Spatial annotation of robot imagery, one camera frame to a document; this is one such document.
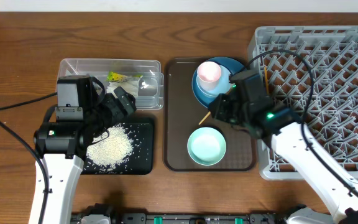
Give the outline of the wooden chopstick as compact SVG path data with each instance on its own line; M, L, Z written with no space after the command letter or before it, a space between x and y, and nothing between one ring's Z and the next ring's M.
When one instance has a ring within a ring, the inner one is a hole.
M267 77L267 67L264 67L264 82L265 82L266 92L267 92L267 94L269 95L270 92L269 92L269 79L268 79L268 77Z

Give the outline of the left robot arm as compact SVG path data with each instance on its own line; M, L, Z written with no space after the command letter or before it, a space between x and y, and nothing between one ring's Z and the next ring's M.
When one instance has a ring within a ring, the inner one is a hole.
M122 87L107 93L89 75L57 80L57 105L34 133L36 184L30 223L69 223L86 150L94 138L136 111L135 97Z

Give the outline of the pink cup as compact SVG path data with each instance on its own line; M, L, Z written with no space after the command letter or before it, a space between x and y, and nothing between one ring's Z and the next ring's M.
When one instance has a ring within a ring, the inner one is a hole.
M215 62L203 62L197 69L200 87L206 91L214 89L221 78L221 67Z

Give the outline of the yellow green snack wrapper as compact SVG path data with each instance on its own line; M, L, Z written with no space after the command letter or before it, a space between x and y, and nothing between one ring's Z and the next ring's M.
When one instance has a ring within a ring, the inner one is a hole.
M123 75L116 72L109 72L106 80L108 82L124 83L124 82L140 80L141 78L142 75Z

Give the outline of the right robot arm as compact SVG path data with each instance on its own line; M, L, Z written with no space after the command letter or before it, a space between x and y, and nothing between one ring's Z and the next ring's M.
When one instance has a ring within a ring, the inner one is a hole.
M289 162L323 201L335 223L358 223L358 180L325 151L300 117L275 107L258 72L233 75L239 124Z

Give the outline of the wooden chopstick diagonal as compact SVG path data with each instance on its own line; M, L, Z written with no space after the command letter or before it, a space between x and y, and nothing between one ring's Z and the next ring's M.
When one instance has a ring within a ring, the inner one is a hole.
M198 123L198 125L201 125L209 116L211 115L211 112L207 112L207 114L203 117L203 119Z

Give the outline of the mint green bowl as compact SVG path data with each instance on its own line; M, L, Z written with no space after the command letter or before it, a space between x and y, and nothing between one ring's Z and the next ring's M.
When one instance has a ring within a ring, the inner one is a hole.
M191 159L202 166L213 166L225 156L226 140L217 129L202 127L188 138L187 151Z

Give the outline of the dark blue plate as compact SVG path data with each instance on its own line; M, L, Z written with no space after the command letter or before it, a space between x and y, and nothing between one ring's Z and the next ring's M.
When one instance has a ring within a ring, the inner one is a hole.
M217 63L219 66L222 65L223 67L226 67L229 72L231 73L230 77L233 76L234 74L240 72L241 70L243 70L245 68L245 66L240 63L239 61L233 59L233 58L229 58L229 57L214 57L214 58L210 58L207 60L211 61L211 62L215 62ZM201 91L199 90L199 88L197 87L196 84L196 75L197 75L197 69L195 70L193 77L192 77L192 81L191 81L191 85L192 85L192 90L193 93L196 97L196 99L204 106L204 107L208 107L208 105L215 99L215 98L207 98L205 97Z

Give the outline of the white tissue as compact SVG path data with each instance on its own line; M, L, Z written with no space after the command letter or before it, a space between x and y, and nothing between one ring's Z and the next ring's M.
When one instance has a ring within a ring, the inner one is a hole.
M122 87L127 93L131 94L134 97L138 97L139 94L139 77L129 77L125 78L123 81L111 81L106 91L112 93L116 96L114 90L118 87Z

